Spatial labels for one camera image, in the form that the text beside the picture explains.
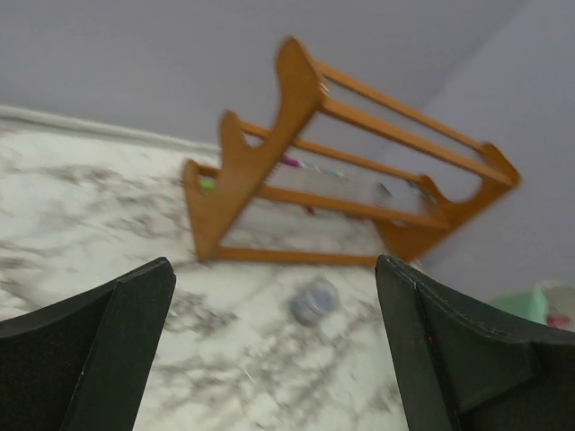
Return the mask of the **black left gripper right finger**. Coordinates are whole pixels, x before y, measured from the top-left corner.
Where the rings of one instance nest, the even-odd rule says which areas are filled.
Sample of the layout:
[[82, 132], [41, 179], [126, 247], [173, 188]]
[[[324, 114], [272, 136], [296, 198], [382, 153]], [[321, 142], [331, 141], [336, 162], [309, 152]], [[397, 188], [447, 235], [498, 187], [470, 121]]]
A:
[[572, 430], [574, 335], [382, 255], [376, 288], [410, 430]]

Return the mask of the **printed paper bag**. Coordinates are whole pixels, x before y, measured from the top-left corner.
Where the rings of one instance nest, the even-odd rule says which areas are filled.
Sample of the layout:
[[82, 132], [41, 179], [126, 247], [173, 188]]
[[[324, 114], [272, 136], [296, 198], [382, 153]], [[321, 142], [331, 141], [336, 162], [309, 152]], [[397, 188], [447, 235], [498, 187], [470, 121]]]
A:
[[545, 280], [523, 292], [503, 295], [489, 305], [552, 328], [574, 331], [574, 284]]

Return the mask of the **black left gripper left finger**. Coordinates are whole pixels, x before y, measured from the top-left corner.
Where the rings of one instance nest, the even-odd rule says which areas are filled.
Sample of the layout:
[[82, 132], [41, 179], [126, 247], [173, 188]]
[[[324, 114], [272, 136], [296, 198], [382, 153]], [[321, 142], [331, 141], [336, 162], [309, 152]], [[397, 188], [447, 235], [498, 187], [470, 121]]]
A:
[[173, 299], [169, 260], [1, 323], [3, 430], [130, 430]]

